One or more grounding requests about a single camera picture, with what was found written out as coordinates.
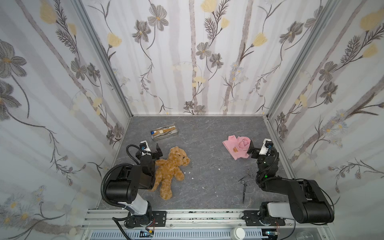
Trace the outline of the pink fleece bear hoodie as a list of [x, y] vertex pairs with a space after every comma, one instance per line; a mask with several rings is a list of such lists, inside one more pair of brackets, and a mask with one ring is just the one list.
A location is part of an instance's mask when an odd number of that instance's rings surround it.
[[251, 140], [248, 137], [236, 137], [235, 135], [228, 136], [228, 139], [223, 141], [223, 145], [234, 160], [249, 158], [247, 152], [250, 144]]

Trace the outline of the brown teddy bear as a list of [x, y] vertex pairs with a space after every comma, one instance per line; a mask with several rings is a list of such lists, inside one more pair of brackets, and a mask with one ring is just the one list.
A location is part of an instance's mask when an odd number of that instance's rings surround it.
[[173, 147], [170, 150], [166, 160], [156, 160], [155, 166], [157, 167], [155, 173], [155, 184], [151, 189], [152, 192], [160, 187], [160, 197], [163, 200], [170, 200], [173, 196], [171, 185], [172, 180], [175, 178], [177, 181], [183, 181], [185, 175], [180, 167], [186, 167], [190, 164], [190, 158], [187, 156], [185, 150], [179, 147]]

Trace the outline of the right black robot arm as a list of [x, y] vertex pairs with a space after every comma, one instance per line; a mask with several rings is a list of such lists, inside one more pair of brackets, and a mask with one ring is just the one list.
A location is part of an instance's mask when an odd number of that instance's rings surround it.
[[288, 197], [288, 202], [263, 202], [259, 209], [259, 221], [270, 224], [278, 219], [295, 220], [300, 224], [325, 225], [334, 221], [333, 203], [316, 181], [287, 179], [277, 176], [280, 155], [270, 139], [264, 139], [261, 148], [250, 143], [247, 154], [257, 160], [255, 182], [264, 192]]

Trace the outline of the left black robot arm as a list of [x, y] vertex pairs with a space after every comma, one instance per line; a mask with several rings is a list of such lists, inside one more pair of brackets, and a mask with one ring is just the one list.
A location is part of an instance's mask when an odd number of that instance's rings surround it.
[[123, 229], [121, 222], [128, 229], [152, 227], [155, 217], [151, 204], [138, 191], [154, 187], [155, 161], [163, 156], [162, 150], [156, 145], [155, 151], [151, 151], [148, 143], [142, 141], [139, 146], [128, 145], [126, 152], [135, 164], [123, 163], [108, 170], [101, 182], [102, 199], [110, 206], [128, 211], [124, 218], [112, 218], [120, 230]]

